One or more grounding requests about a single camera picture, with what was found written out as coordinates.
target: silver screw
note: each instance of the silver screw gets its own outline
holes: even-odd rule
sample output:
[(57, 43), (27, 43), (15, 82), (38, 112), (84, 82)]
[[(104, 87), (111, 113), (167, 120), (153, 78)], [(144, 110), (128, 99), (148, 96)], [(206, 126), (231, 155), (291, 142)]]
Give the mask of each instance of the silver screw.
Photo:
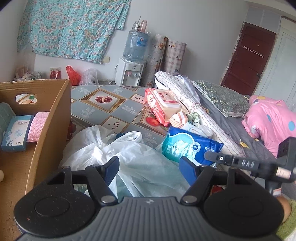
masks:
[(101, 198), (101, 201), (102, 201), (103, 203), (112, 203), (112, 202), (115, 201), (115, 197), (113, 197), (113, 196), (111, 196), (111, 195), (103, 196), (103, 197)]
[(197, 201), (197, 198), (195, 196), (188, 195), (188, 196), (183, 197), (183, 201), (185, 203), (194, 203)]

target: red door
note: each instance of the red door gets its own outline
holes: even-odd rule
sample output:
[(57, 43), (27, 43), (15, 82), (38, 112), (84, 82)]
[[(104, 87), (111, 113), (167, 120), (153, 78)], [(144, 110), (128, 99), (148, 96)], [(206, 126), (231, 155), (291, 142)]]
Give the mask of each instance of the red door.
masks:
[(272, 50), (275, 36), (274, 32), (245, 23), (221, 85), (242, 95), (252, 95)]

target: pink blanket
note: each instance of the pink blanket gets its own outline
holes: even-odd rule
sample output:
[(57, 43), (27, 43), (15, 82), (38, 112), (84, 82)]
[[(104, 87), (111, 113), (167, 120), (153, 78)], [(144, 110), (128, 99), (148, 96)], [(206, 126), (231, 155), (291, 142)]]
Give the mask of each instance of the pink blanket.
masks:
[(283, 100), (251, 96), (250, 108), (243, 126), (253, 138), (261, 136), (265, 147), (277, 157), (279, 144), (288, 137), (296, 137), (296, 113)]

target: patterned tablecloth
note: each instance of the patterned tablecloth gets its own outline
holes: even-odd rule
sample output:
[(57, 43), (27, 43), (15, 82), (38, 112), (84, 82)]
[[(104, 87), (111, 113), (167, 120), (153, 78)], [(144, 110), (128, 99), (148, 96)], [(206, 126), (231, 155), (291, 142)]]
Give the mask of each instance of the patterned tablecloth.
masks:
[(167, 134), (166, 127), (151, 121), (155, 116), (145, 99), (145, 87), (72, 86), (71, 113), (77, 127), (74, 135), (86, 127), (102, 125), (115, 133), (139, 131), (144, 142), (155, 148)]

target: wall socket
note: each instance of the wall socket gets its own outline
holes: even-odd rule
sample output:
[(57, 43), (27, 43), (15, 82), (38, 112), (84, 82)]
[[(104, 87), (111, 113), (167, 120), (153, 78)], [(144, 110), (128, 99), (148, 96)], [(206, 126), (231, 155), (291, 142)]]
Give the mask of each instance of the wall socket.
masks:
[(108, 63), (110, 63), (110, 57), (104, 57), (103, 58), (103, 64), (108, 64)]

